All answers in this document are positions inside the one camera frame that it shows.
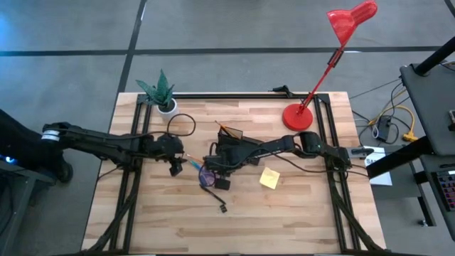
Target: concrete floor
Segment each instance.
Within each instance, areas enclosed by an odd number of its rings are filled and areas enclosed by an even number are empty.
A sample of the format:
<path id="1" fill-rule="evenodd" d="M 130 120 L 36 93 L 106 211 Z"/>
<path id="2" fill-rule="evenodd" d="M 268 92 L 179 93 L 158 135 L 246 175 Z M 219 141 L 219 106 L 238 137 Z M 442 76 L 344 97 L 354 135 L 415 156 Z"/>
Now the concrete floor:
<path id="1" fill-rule="evenodd" d="M 349 9 L 359 0 L 149 0 L 137 49 L 336 47 L 325 12 Z M 3 0 L 0 51 L 126 50 L 140 0 Z M 455 20 L 442 0 L 378 0 L 375 18 L 363 24 L 349 46 L 440 46 L 455 34 Z M 321 91 L 356 95 L 394 80 L 399 67 L 431 52 L 345 53 Z M 134 79 L 154 82 L 163 68 L 179 92 L 266 91 L 283 84 L 310 90 L 331 53 L 134 56 Z M 40 131 L 47 122 L 68 121 L 106 132 L 124 55 L 0 57 L 0 108 Z M 357 97 L 352 108 L 373 118 L 390 99 L 393 85 Z M 412 107 L 410 101 L 405 103 Z M 410 123 L 406 112 L 396 116 Z M 400 131 L 406 129 L 398 123 Z M 420 123 L 417 136 L 424 135 Z M 370 135 L 365 144 L 376 145 Z M 42 192 L 30 207 L 15 255 L 54 255 L 80 249 L 100 161 L 76 151 L 67 158 L 73 181 Z M 437 227 L 421 228 L 417 199 L 377 201 L 387 248 L 395 252 L 448 255 L 453 241 L 434 197 Z"/>

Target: red lamp base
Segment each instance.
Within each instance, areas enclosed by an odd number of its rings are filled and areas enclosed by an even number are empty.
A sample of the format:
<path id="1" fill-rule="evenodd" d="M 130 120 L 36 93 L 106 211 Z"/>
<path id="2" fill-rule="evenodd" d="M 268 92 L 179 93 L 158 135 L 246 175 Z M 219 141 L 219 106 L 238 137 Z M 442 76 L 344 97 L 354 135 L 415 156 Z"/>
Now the red lamp base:
<path id="1" fill-rule="evenodd" d="M 308 107 L 304 108 L 304 111 L 297 114 L 299 111 L 300 104 L 291 104 L 287 106 L 283 111 L 283 123 L 288 129 L 293 131 L 302 131 L 308 129 L 311 123 L 313 123 L 313 114 Z"/>

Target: wooden table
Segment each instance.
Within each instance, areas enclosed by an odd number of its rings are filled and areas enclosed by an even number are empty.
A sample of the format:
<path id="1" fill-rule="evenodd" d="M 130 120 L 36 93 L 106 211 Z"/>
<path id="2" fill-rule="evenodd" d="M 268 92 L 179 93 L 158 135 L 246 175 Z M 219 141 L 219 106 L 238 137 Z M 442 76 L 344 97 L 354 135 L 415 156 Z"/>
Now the wooden table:
<path id="1" fill-rule="evenodd" d="M 329 94 L 340 145 L 358 146 L 348 94 Z M 119 95 L 110 130 L 112 134 L 130 133 L 136 98 L 136 93 Z M 281 120 L 283 109 L 292 102 L 298 100 L 178 100 L 180 112 L 193 116 L 198 123 L 192 136 L 181 137 L 185 151 L 198 158 L 208 154 L 210 143 L 217 141 L 219 126 L 215 120 L 263 141 L 292 134 Z M 183 134 L 192 126 L 189 119 L 179 117 L 171 125 L 171 131 Z M 330 136 L 328 125 L 325 128 Z M 149 131 L 158 130 L 166 130 L 166 125 L 159 113 L 153 111 Z M 316 118 L 309 130 L 318 131 Z M 282 156 L 305 169 L 325 169 L 321 157 Z M 361 160 L 353 162 L 363 164 Z M 259 183 L 265 166 L 281 174 L 276 190 Z M 101 174 L 114 167 L 110 161 L 104 162 Z M 276 157 L 264 158 L 259 166 L 237 170 L 230 178 L 229 191 L 214 190 L 227 202 L 228 212 L 223 214 L 219 203 L 199 188 L 195 168 L 184 164 L 177 177 L 171 177 L 168 168 L 169 165 L 163 162 L 144 162 L 131 253 L 339 252 L 326 174 L 305 173 Z M 352 170 L 366 173 L 360 168 Z M 98 182 L 83 249 L 93 245 L 113 219 L 121 177 L 122 172 L 117 171 Z M 369 180 L 351 174 L 348 185 L 356 218 L 373 240 L 385 247 Z M 122 228 L 120 239 L 123 239 Z M 346 220 L 344 228 L 349 241 Z"/>

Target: green plant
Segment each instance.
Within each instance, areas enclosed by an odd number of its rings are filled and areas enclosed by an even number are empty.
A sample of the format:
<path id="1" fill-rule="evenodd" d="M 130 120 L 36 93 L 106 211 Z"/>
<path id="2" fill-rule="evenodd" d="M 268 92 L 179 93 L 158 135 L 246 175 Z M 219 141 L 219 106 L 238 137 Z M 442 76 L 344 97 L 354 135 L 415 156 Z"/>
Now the green plant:
<path id="1" fill-rule="evenodd" d="M 156 86 L 147 85 L 141 80 L 136 80 L 136 82 L 137 85 L 144 90 L 147 96 L 149 96 L 148 103 L 150 105 L 155 104 L 163 108 L 169 107 L 172 101 L 172 88 L 174 85 L 169 87 L 168 79 L 164 75 L 163 70 L 161 70 Z"/>

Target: sticky note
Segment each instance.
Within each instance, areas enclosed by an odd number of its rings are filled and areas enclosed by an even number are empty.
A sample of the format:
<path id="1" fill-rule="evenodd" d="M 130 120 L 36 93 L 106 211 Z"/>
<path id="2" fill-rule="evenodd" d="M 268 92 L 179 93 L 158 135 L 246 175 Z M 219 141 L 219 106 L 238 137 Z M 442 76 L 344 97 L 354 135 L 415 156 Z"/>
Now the sticky note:
<path id="1" fill-rule="evenodd" d="M 278 184 L 278 179 L 279 179 L 279 172 L 271 170 L 268 167 L 264 168 L 264 171 L 262 172 L 261 179 L 259 182 L 267 186 L 271 189 L 275 189 Z"/>

